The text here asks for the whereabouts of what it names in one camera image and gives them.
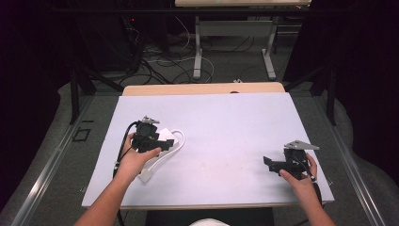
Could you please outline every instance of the wooden table edge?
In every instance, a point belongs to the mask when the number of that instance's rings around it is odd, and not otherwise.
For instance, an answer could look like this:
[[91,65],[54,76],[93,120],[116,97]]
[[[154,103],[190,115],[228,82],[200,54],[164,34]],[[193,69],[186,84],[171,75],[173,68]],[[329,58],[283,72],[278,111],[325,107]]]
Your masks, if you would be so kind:
[[279,82],[139,85],[126,87],[122,96],[225,94],[232,92],[285,92],[285,90]]

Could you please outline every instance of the desk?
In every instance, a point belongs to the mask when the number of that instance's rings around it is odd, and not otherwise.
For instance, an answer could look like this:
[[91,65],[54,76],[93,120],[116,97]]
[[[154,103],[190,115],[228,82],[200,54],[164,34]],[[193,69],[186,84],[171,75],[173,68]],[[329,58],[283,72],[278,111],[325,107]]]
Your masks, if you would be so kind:
[[[311,0],[176,0],[177,7],[281,7],[306,6]],[[270,80],[276,79],[276,73],[270,59],[273,41],[276,36],[279,17],[272,21],[200,21],[196,17],[196,59],[193,77],[200,78],[202,49],[200,36],[256,36],[268,37],[265,49],[262,49],[264,65]]]
[[[158,131],[182,130],[186,143],[156,166],[147,184],[135,179],[121,208],[209,209],[296,204],[290,185],[263,163],[264,155],[284,161],[282,148],[288,142],[296,139],[309,142],[290,94],[283,91],[279,83],[126,88],[109,125],[82,206],[91,206],[112,180],[121,138],[131,122],[144,116],[160,121]],[[314,151],[308,152],[315,157]],[[332,202],[334,198],[322,167],[318,169],[318,181],[323,202]]]

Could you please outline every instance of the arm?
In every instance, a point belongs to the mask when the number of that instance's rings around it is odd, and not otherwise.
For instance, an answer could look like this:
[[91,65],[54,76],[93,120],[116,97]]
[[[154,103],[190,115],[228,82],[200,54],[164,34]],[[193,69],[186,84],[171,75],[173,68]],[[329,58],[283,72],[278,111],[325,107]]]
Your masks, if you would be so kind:
[[161,152],[160,148],[156,148],[145,153],[137,153],[130,149],[132,138],[133,134],[125,140],[123,153],[127,153],[122,158],[114,179],[75,225],[112,225],[129,184],[140,173],[144,164]]
[[[306,153],[306,156],[308,157],[311,164],[311,174],[316,176],[316,162],[310,154]],[[289,172],[285,171],[284,169],[282,169],[279,173],[293,187],[294,193],[298,197],[299,204],[305,211],[310,225],[335,225],[334,221],[332,221],[332,219],[329,217],[329,215],[326,213],[319,200],[317,199],[317,195],[310,177],[306,177],[298,181],[295,177],[293,177]]]

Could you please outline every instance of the finger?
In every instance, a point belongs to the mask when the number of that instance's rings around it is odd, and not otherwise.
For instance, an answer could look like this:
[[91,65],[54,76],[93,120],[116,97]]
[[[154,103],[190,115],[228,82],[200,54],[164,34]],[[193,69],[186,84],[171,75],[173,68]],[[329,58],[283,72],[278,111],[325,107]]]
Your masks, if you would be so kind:
[[162,151],[161,148],[155,148],[143,153],[143,156],[145,156],[147,160],[150,160],[156,157],[159,153],[161,153],[161,151]]
[[314,158],[309,153],[306,153],[306,156],[308,157],[309,164],[311,165],[310,166],[311,174],[313,174],[313,176],[317,178],[317,164],[316,164],[316,161],[314,161]]
[[305,174],[302,173],[302,175],[301,175],[301,178],[302,178],[302,179],[301,179],[301,180],[303,180],[303,179],[305,179],[305,178],[307,178],[307,177],[308,177],[308,175],[305,175]]
[[295,177],[293,177],[293,175],[284,169],[279,171],[279,175],[281,175],[281,177],[284,178],[291,186],[294,186],[294,184],[298,181]]
[[132,133],[132,134],[130,134],[130,135],[128,135],[127,137],[129,138],[129,139],[133,139],[133,136],[135,135],[135,133]]

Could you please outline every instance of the white fabric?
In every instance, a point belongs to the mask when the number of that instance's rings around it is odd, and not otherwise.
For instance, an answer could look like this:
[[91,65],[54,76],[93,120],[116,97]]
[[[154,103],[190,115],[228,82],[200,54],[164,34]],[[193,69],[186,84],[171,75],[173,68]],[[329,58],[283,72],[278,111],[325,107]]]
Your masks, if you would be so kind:
[[230,226],[229,224],[225,224],[222,221],[212,219],[212,218],[205,218],[197,220],[196,222],[190,224],[189,226]]

